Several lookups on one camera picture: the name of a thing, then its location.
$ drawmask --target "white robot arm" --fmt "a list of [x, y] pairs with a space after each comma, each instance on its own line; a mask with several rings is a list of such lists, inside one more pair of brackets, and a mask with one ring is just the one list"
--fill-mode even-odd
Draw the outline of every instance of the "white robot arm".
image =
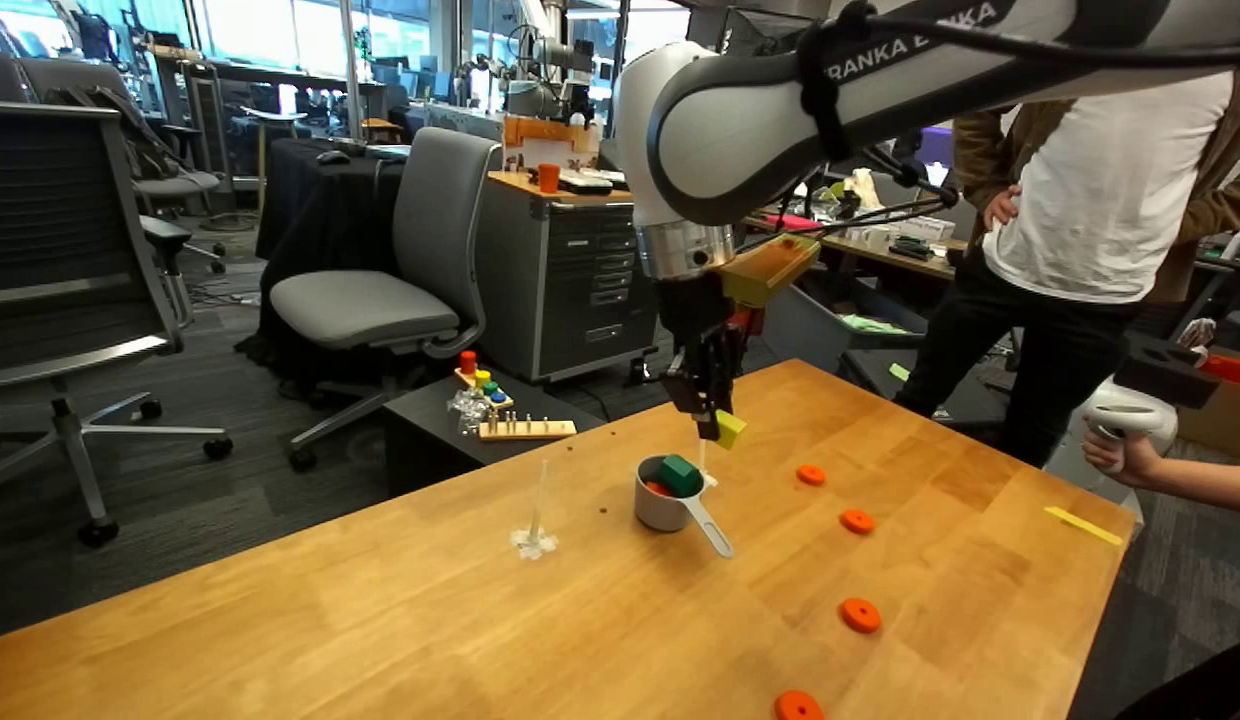
[[618, 150], [678, 335], [673, 401], [717, 435], [746, 355], [717, 276], [737, 255], [731, 221], [816, 165], [978, 107], [1223, 65], [1240, 65], [1240, 0], [913, 0], [886, 17], [854, 0], [787, 58], [695, 43], [636, 58], [622, 76]]

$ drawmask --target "box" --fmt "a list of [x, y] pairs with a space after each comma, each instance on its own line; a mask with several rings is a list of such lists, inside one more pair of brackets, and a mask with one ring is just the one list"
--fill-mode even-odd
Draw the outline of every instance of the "box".
[[1214, 353], [1204, 364], [1219, 389], [1204, 409], [1179, 409], [1179, 442], [1240, 459], [1240, 355]]

